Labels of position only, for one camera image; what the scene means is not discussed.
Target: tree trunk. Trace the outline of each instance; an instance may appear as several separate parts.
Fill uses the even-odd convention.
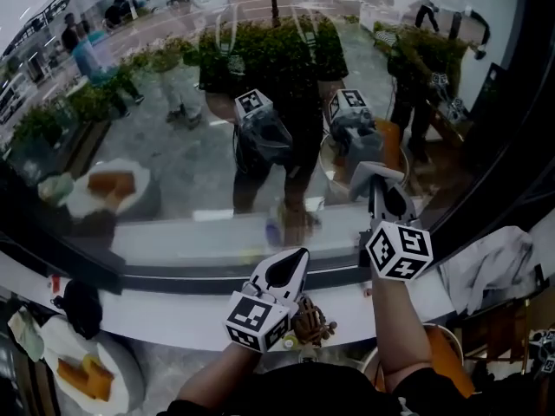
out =
[[[278,0],[271,0],[271,21],[274,28],[279,26]]]

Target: table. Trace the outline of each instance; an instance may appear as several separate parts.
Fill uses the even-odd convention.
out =
[[[0,284],[18,295],[60,312],[50,302],[49,279],[0,252]],[[330,321],[336,334],[324,347],[375,337],[374,307],[364,290],[371,282],[310,291],[310,298]],[[430,270],[408,287],[418,316],[429,322],[454,312],[437,270]],[[121,296],[99,294],[101,329],[140,341],[174,347],[221,351],[229,340],[222,321],[229,296],[188,296],[124,289]],[[282,351],[277,343],[271,351]]]

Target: black cloth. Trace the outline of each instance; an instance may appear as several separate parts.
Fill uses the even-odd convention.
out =
[[[371,414],[397,416],[406,408],[419,416],[489,414],[479,396],[466,400],[453,382],[432,368],[412,373],[393,395],[380,393],[354,368],[308,363],[253,375],[225,403],[223,414]],[[192,402],[176,400],[159,416],[212,414]]]
[[[115,5],[110,6],[104,13],[104,18],[108,20],[113,26],[121,23],[120,8]]]
[[[397,80],[391,121],[399,126],[399,140],[402,140],[403,132],[410,122],[410,115],[414,109],[411,140],[416,146],[423,146],[432,115],[432,108],[426,99],[427,91],[423,90],[421,86],[413,85],[410,81]]]
[[[307,20],[301,23],[312,29]],[[317,26],[314,58],[292,22],[282,23],[278,28],[238,23],[236,42],[228,55],[220,49],[231,45],[231,28],[222,29],[220,48],[211,31],[206,31],[199,42],[200,89],[227,94],[232,99],[258,89],[273,102],[279,119],[291,134],[291,163],[285,166],[286,197],[289,190],[300,194],[306,190],[317,162],[323,136],[318,81],[340,81],[348,74],[333,23],[322,18]],[[245,146],[240,137],[236,160],[234,206],[238,211],[248,211],[272,163]]]
[[[68,51],[71,52],[75,49],[75,46],[79,44],[79,37],[73,28],[69,26],[62,32],[62,45]]]
[[[424,21],[425,15],[428,15],[428,18],[430,19],[430,22],[434,27],[434,31],[440,32],[440,27],[437,25],[437,22],[435,21],[434,10],[429,6],[426,6],[425,4],[423,4],[420,7],[420,9],[418,10],[418,13],[416,14],[416,21],[415,21],[416,28],[420,28],[422,26],[422,22]]]
[[[139,7],[139,4],[137,4],[136,0],[131,0],[131,3],[133,4],[133,6],[135,8]],[[126,0],[124,3],[121,4],[120,6],[120,17],[124,17],[127,14],[131,14],[131,5],[129,4],[129,1]]]
[[[76,333],[91,339],[101,330],[102,306],[98,290],[85,283],[69,281],[62,296],[57,296],[54,305],[66,312],[69,323]]]

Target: shrub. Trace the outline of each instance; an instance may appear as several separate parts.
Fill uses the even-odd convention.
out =
[[[62,135],[62,127],[56,121],[54,102],[35,105],[25,113],[14,128],[13,143],[38,139],[42,136],[50,146],[54,146]]]
[[[87,83],[68,97],[68,103],[75,110],[80,122],[102,121],[108,117],[109,91],[111,90],[113,90],[111,87],[95,88]]]
[[[360,20],[358,16],[343,16],[343,18],[348,24],[359,23]]]

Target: white cloth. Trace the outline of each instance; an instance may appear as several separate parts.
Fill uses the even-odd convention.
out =
[[[506,226],[469,245],[440,266],[441,278],[458,314],[471,315],[482,306],[485,290],[497,290],[488,304],[524,297],[536,287],[539,259],[532,237]]]
[[[154,10],[167,10],[169,0],[148,0],[145,8],[153,12]]]

